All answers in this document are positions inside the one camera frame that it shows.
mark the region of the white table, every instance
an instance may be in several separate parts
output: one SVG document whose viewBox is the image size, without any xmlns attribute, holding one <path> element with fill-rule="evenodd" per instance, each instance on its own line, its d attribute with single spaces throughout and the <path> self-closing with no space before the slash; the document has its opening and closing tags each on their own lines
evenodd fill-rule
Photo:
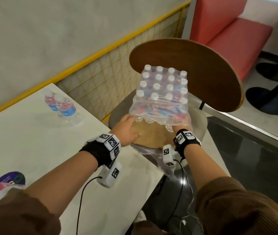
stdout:
<svg viewBox="0 0 278 235">
<path fill-rule="evenodd" d="M 47 88 L 66 94 L 54 84 Z M 77 153 L 84 142 L 109 131 L 75 103 L 82 122 L 67 126 L 54 116 L 38 91 L 0 113 L 0 176 L 10 171 L 25 175 L 26 185 Z M 130 146 L 117 160 L 123 169 L 114 186 L 106 189 L 96 181 L 84 191 L 79 234 L 125 234 L 163 176 L 163 172 Z M 91 178 L 98 175 L 98 169 Z M 75 234 L 82 189 L 61 216 L 61 234 Z"/>
</svg>

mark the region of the black cable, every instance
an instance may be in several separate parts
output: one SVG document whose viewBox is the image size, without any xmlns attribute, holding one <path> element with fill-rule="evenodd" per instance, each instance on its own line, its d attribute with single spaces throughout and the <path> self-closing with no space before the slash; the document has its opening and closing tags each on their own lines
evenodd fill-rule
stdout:
<svg viewBox="0 0 278 235">
<path fill-rule="evenodd" d="M 175 218 L 179 218 L 181 221 L 184 221 L 181 217 L 177 216 L 177 215 L 173 215 L 172 217 L 175 217 Z M 188 232 L 192 235 L 192 232 L 191 230 L 189 229 L 189 227 L 187 226 L 187 224 L 184 224 L 184 226 L 187 228 Z"/>
<path fill-rule="evenodd" d="M 180 167 L 181 167 L 181 174 L 182 174 L 182 176 L 183 176 L 183 166 L 181 166 L 181 164 L 180 164 L 180 162 L 179 162 L 178 160 L 174 159 L 174 161 L 176 161 L 176 162 L 179 163 L 179 165 L 180 165 Z M 182 185 L 181 185 L 181 189 L 180 189 L 180 193 L 179 193 L 179 196 L 178 196 L 178 200 L 177 200 L 176 206 L 175 206 L 173 212 L 172 212 L 171 215 L 168 217 L 166 223 L 163 225 L 162 228 L 165 228 L 165 227 L 166 227 L 166 225 L 168 224 L 169 220 L 170 220 L 171 217 L 174 215 L 174 213 L 175 213 L 175 211 L 176 211 L 176 209 L 177 209 L 177 206 L 178 206 L 178 203 L 179 203 L 179 200 L 180 200 L 180 196 L 181 196 L 182 191 L 183 191 L 183 181 L 182 181 Z"/>
<path fill-rule="evenodd" d="M 102 178 L 102 176 L 97 176 L 97 177 L 95 177 L 95 178 L 92 178 L 90 181 L 87 182 L 87 184 L 86 184 L 86 185 L 84 186 L 84 188 L 82 189 L 81 197 L 80 197 L 80 203 L 79 203 L 79 210 L 78 210 L 76 235 L 78 235 L 78 221 L 79 221 L 79 214 L 80 214 L 80 208 L 81 208 L 82 194 L 84 193 L 84 190 L 85 190 L 86 186 L 87 186 L 91 181 L 93 181 L 94 179 L 97 179 L 97 178 Z"/>
</svg>

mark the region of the red booth seat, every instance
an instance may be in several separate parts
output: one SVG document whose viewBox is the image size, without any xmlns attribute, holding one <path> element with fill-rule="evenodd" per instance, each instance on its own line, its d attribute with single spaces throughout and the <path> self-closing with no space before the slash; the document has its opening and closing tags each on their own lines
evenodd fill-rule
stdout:
<svg viewBox="0 0 278 235">
<path fill-rule="evenodd" d="M 214 49 L 247 75 L 271 35 L 272 27 L 237 18 L 247 0 L 197 0 L 190 39 Z"/>
</svg>

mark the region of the brown shirt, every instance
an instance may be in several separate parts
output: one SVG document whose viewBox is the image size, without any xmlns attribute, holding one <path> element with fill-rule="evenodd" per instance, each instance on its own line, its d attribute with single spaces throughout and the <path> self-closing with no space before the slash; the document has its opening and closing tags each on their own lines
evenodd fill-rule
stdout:
<svg viewBox="0 0 278 235">
<path fill-rule="evenodd" d="M 218 178 L 199 190 L 196 213 L 204 234 L 278 235 L 278 205 L 261 193 L 247 191 L 231 177 Z M 0 200 L 0 234 L 57 235 L 60 231 L 59 219 L 22 190 L 11 189 Z"/>
</svg>

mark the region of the pack of water bottles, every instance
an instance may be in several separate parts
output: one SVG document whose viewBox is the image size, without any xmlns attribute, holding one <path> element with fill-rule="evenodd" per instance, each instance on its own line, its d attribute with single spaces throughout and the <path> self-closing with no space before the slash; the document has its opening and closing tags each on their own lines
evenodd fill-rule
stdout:
<svg viewBox="0 0 278 235">
<path fill-rule="evenodd" d="M 157 122 L 172 132 L 173 125 L 190 123 L 186 71 L 145 65 L 129 114 L 136 121 Z"/>
<path fill-rule="evenodd" d="M 56 116 L 64 119 L 71 125 L 80 123 L 81 118 L 70 99 L 60 94 L 56 94 L 48 88 L 44 88 L 42 91 L 44 94 L 44 101 L 50 109 L 55 112 Z"/>
</svg>

